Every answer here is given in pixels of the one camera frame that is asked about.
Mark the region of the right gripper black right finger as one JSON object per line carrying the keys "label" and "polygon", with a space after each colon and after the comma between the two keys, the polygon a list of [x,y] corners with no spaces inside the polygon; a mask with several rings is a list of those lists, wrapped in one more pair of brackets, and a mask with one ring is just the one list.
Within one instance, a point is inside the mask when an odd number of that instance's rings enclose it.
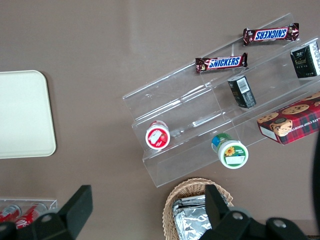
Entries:
{"label": "right gripper black right finger", "polygon": [[205,186],[205,210],[211,229],[201,240],[306,240],[308,237],[292,221],[271,217],[261,224],[242,210],[231,210],[215,185]]}

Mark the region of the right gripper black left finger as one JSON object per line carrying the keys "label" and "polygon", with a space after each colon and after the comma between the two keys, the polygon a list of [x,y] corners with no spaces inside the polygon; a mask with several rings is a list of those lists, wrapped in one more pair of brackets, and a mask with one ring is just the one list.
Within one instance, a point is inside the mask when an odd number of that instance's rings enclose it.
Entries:
{"label": "right gripper black left finger", "polygon": [[82,185],[58,212],[41,215],[17,229],[13,222],[0,224],[2,240],[75,240],[93,211],[92,186]]}

